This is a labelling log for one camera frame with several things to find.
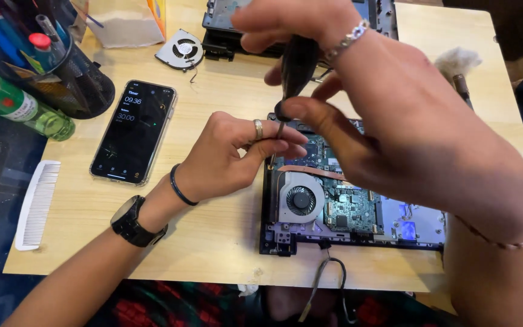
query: black screwdriver handle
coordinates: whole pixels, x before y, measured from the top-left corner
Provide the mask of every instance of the black screwdriver handle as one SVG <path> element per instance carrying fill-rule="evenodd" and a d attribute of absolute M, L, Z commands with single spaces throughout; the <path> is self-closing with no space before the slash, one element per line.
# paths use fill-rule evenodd
<path fill-rule="evenodd" d="M 310 38 L 292 35 L 282 57 L 282 100 L 275 106 L 275 115 L 281 122 L 291 119 L 282 113 L 281 103 L 296 97 L 308 84 L 320 58 L 318 43 Z"/>

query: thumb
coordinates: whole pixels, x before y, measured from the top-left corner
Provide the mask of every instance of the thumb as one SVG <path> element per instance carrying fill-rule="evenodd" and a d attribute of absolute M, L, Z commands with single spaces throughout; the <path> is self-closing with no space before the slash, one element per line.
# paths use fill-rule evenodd
<path fill-rule="evenodd" d="M 284 140 L 266 139 L 253 143 L 249 148 L 248 153 L 240 160 L 243 168 L 256 173 L 262 162 L 267 158 L 278 152 L 286 151 L 289 147 L 288 142 Z"/>
<path fill-rule="evenodd" d="M 344 158 L 344 154 L 367 154 L 365 137 L 331 104 L 314 98 L 294 97 L 284 102 L 282 110 L 288 117 L 300 119 L 322 135 L 339 160 Z"/>

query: light wood desk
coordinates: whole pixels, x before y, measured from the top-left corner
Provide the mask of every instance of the light wood desk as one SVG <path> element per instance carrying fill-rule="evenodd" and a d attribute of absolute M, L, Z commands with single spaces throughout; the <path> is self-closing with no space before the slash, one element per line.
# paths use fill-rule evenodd
<path fill-rule="evenodd" d="M 523 155 L 523 127 L 507 78 L 494 29 L 485 12 L 397 4 L 399 35 L 434 60 L 445 50 L 462 46 L 478 51 L 484 63 L 468 78 L 476 113 L 508 139 Z M 167 1 L 167 32 L 178 28 L 202 38 L 205 5 Z M 62 169 L 40 249 L 11 248 L 5 273 L 48 274 L 109 226 L 112 214 L 129 197 L 146 194 L 161 176 L 181 162 L 199 136 L 209 115 L 226 111 L 244 119 L 263 119 L 281 97 L 263 75 L 274 60 L 238 55 L 234 62 L 203 60 L 193 76 L 174 71 L 153 55 L 160 45 L 142 49 L 102 49 L 87 34 L 81 46 L 114 82 L 117 96 L 130 79 L 169 85 L 179 101 L 155 162 L 149 185 L 143 188 L 93 180 L 92 157 L 115 104 L 103 115 L 78 121 L 67 141 L 49 141 L 43 159 L 59 160 Z M 310 85 L 304 94 L 309 94 Z M 333 103 L 357 117 L 344 94 Z M 315 244 L 299 244 L 291 258 L 258 254 L 261 171 L 253 185 L 231 196 L 207 201 L 171 223 L 169 232 L 132 273 L 131 278 L 194 282 L 310 286 L 324 258 Z M 348 270 L 347 288 L 437 291 L 444 282 L 439 254 L 433 251 L 334 246 L 334 257 Z M 340 268 L 329 265 L 321 287 L 338 287 Z"/>

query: green plastic bottle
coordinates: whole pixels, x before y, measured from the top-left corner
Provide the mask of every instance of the green plastic bottle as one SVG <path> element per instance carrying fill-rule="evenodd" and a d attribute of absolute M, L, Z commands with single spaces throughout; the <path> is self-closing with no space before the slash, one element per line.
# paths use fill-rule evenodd
<path fill-rule="evenodd" d="M 21 122 L 56 141 L 67 140 L 76 126 L 56 111 L 0 77 L 0 116 Z"/>

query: smartphone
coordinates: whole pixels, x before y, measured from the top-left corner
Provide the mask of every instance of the smartphone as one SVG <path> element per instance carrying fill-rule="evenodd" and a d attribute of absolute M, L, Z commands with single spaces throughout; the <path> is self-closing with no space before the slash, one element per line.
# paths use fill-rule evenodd
<path fill-rule="evenodd" d="M 146 184 L 176 100 L 172 87 L 129 81 L 94 155 L 91 175 L 136 186 Z"/>

